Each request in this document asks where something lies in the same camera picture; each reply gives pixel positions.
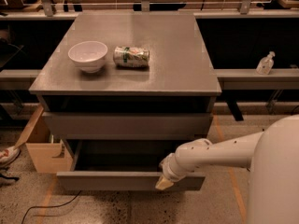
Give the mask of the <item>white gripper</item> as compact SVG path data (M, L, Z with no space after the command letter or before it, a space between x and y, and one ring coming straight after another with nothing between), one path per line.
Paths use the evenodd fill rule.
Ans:
M185 157L177 153L170 153L159 164L162 169L161 175L155 185L157 190L171 188L174 183L179 182L195 170L195 161L191 157Z

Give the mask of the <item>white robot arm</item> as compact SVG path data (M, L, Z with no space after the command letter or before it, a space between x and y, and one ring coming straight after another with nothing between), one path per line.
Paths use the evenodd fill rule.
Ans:
M246 224L299 224L298 115L217 144L201 138L178 146L161 161L156 188L168 189L202 165L250 169Z

